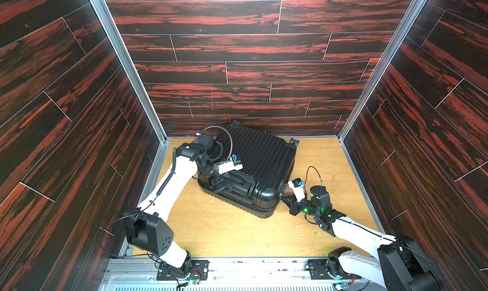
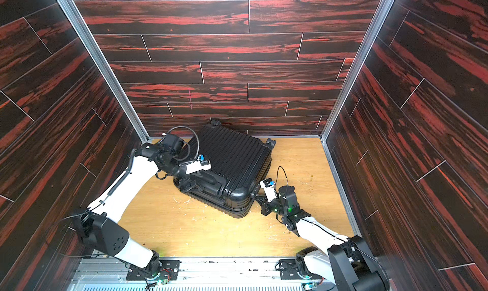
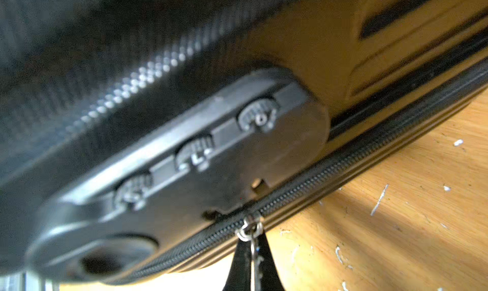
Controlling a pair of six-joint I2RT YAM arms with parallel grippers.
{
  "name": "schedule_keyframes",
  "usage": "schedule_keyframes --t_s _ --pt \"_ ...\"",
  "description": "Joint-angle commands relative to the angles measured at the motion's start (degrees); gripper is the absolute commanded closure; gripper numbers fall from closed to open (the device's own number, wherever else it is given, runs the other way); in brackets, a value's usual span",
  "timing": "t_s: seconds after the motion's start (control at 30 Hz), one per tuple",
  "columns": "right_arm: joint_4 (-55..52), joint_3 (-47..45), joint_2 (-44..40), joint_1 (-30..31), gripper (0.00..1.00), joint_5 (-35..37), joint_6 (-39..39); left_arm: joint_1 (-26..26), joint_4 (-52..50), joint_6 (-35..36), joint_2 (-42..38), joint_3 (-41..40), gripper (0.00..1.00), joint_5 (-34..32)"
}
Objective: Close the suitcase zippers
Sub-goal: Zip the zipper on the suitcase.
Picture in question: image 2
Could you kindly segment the black hard-shell suitcase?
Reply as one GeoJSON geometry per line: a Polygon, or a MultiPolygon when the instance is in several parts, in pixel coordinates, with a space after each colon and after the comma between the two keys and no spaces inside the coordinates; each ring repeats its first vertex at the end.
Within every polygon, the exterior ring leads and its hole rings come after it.
{"type": "Polygon", "coordinates": [[[174,177],[174,185],[191,198],[237,219],[245,217],[271,167],[273,139],[262,142],[214,121],[197,135],[199,153],[210,160],[210,170],[174,177]]]}

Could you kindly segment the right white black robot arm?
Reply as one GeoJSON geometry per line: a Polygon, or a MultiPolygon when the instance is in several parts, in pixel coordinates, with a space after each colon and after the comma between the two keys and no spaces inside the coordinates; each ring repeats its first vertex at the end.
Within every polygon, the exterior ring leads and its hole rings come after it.
{"type": "Polygon", "coordinates": [[[389,290],[388,276],[360,236],[348,238],[303,210],[294,187],[276,187],[268,178],[264,193],[255,197],[264,216],[274,213],[278,222],[312,244],[291,262],[278,263],[283,279],[302,278],[303,290],[389,290]]]}

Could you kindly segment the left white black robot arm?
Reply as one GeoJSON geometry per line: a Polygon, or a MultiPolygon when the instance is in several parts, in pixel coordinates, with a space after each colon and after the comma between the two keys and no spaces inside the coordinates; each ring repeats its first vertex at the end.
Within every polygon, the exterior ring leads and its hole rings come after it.
{"type": "Polygon", "coordinates": [[[159,171],[175,174],[175,159],[184,146],[180,137],[167,134],[156,144],[145,143],[130,152],[128,167],[87,210],[73,218],[81,243],[138,269],[148,278],[160,274],[159,254],[131,239],[118,223],[128,205],[159,171]]]}

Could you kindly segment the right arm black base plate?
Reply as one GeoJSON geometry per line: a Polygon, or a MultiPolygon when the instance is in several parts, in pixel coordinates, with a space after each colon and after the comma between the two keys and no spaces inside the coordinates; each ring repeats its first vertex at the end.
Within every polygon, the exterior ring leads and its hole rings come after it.
{"type": "Polygon", "coordinates": [[[297,258],[280,259],[275,265],[282,280],[321,280],[318,274],[309,272],[303,261],[297,258]]]}

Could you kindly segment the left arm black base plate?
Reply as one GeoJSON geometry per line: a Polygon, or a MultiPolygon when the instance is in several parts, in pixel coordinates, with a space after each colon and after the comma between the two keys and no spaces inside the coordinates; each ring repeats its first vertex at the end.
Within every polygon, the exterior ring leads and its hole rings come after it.
{"type": "Polygon", "coordinates": [[[159,259],[158,262],[151,262],[145,268],[139,268],[131,264],[128,268],[126,280],[131,281],[164,281],[176,280],[178,277],[181,261],[177,259],[159,259]]]}

